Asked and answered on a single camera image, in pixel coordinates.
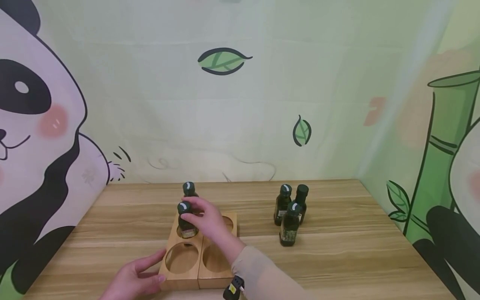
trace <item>panda eye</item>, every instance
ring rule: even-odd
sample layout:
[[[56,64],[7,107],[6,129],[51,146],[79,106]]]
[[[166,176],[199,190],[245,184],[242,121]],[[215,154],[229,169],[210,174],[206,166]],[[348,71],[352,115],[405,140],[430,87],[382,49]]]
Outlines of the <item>panda eye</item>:
[[[37,115],[50,109],[52,99],[45,82],[31,69],[13,60],[0,60],[0,109]]]

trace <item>person's left hand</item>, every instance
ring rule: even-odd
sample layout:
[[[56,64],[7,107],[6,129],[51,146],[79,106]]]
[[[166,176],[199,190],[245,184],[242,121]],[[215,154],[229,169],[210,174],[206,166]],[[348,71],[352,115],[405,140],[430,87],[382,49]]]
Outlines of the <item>person's left hand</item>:
[[[115,275],[100,300],[133,300],[141,295],[155,294],[160,291],[160,283],[165,276],[145,272],[149,267],[162,261],[166,250],[162,249],[148,257],[139,258],[124,265]]]

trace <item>bamboo leaf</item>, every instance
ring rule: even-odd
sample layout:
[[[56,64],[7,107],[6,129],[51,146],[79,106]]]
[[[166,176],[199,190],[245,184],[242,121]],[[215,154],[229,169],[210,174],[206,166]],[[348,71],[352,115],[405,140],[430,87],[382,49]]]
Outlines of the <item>bamboo leaf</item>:
[[[208,50],[198,58],[198,64],[202,70],[214,75],[229,75],[238,71],[245,60],[252,57],[246,57],[235,49],[215,48]]]
[[[408,214],[410,211],[410,200],[407,192],[397,183],[387,181],[387,192],[390,202],[402,213]]]
[[[312,128],[310,124],[303,120],[299,115],[299,120],[293,127],[293,141],[297,146],[306,145],[312,136]]]
[[[390,217],[390,219],[394,220],[394,221],[397,221],[397,222],[400,222],[400,223],[404,223],[407,221],[407,215],[402,212],[402,211],[399,211],[399,210],[396,210],[392,213],[390,213],[388,215]]]

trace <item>sleeve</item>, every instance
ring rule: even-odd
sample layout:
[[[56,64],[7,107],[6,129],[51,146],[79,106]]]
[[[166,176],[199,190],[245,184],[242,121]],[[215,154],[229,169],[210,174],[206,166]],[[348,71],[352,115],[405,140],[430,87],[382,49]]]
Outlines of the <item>sleeve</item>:
[[[245,247],[232,264],[232,272],[245,281],[248,300],[313,300],[298,283],[254,247]]]

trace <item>bamboo illustration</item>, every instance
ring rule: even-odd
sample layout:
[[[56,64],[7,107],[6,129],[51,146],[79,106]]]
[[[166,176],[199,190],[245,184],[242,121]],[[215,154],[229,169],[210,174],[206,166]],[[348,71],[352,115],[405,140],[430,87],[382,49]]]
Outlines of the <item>bamboo illustration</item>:
[[[450,168],[472,123],[479,84],[480,71],[453,75],[428,84],[433,87],[433,107],[417,184],[411,202],[407,200],[407,207],[403,210],[396,205],[399,211],[395,212],[396,215],[405,212],[403,233],[411,243],[420,239],[432,240],[426,224],[427,213],[432,207],[455,207],[450,192]],[[396,183],[390,182],[388,187],[391,200],[391,191],[393,197],[408,199]]]

